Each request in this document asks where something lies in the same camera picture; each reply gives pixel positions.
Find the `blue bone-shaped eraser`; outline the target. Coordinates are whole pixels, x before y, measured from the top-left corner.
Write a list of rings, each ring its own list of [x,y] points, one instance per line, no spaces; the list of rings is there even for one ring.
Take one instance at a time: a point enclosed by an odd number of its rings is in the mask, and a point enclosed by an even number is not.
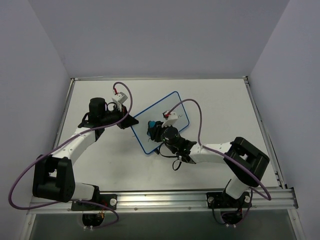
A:
[[[157,129],[157,122],[156,121],[149,121],[147,124],[147,135],[149,137],[153,137],[155,135]]]

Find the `blue framed whiteboard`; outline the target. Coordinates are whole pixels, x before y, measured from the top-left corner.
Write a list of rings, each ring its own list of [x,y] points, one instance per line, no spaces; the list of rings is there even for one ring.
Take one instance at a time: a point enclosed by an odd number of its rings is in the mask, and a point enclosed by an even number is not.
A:
[[[181,102],[181,100],[180,94],[177,91],[173,91],[134,116],[134,118],[138,120],[138,124],[133,125],[131,129],[141,146],[142,151],[146,155],[151,154],[160,145],[159,143],[152,141],[147,135],[148,122],[165,122],[166,120],[163,113],[172,109],[172,107]],[[181,132],[190,125],[186,109],[183,104],[180,104],[173,111],[178,115],[178,119],[173,126]]]

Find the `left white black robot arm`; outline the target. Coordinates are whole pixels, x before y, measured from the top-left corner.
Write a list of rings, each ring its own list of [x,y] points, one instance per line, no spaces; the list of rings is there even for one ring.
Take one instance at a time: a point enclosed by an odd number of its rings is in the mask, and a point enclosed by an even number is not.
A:
[[[112,97],[112,110],[108,109],[104,98],[90,100],[89,111],[66,144],[48,156],[42,156],[36,163],[32,186],[34,197],[64,203],[83,200],[83,204],[90,210],[100,206],[98,186],[76,182],[73,165],[101,137],[105,128],[118,126],[126,129],[138,124],[138,120],[129,115],[124,106],[126,100],[124,93],[115,94]]]

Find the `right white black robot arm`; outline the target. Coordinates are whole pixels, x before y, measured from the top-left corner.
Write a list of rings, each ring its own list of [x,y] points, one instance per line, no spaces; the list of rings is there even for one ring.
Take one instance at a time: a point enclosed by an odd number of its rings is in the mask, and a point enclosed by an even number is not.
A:
[[[183,138],[173,126],[163,126],[161,121],[149,121],[149,138],[165,146],[179,161],[187,164],[226,164],[234,177],[222,193],[223,203],[234,206],[249,188],[261,185],[270,163],[269,157],[243,137],[220,144],[200,144]]]

